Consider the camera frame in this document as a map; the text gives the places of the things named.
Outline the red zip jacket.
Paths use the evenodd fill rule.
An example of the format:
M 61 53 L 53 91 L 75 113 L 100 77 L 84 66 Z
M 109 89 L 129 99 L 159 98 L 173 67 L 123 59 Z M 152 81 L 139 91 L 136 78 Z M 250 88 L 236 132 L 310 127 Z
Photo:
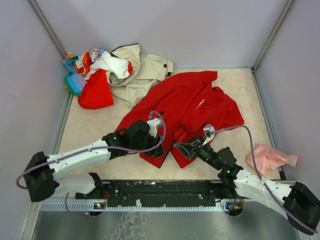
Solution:
M 162 115 L 166 135 L 162 143 L 164 153 L 171 153 L 180 168 L 191 161 L 174 142 L 189 142 L 204 134 L 203 127 L 211 124 L 215 130 L 244 124 L 237 103 L 212 82 L 217 71 L 183 72 L 175 74 L 150 89 L 117 126 L 128 128 L 137 120 L 146 120 L 151 111 Z

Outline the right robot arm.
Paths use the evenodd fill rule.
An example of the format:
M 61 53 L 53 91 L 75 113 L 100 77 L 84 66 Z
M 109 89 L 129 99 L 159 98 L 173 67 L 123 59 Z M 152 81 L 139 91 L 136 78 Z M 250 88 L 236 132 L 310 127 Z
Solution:
M 300 232 L 310 236 L 317 233 L 320 200 L 303 183 L 285 184 L 259 177 L 238 165 L 229 147 L 214 151 L 201 138 L 175 143 L 174 147 L 188 160 L 199 158 L 218 170 L 227 197 L 254 200 L 284 216 Z

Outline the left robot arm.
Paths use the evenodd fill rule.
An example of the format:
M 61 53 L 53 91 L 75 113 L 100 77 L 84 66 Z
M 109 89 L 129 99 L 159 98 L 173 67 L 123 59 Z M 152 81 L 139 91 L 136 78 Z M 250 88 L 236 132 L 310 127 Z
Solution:
M 91 164 L 106 162 L 128 154 L 163 152 L 162 143 L 167 132 L 166 124 L 156 117 L 148 121 L 138 120 L 128 128 L 111 132 L 102 139 L 69 152 L 46 156 L 35 153 L 24 172 L 24 179 L 32 202 L 44 201 L 53 195 L 75 194 L 82 197 L 101 197 L 104 186 L 96 173 L 71 176 L 69 173 Z

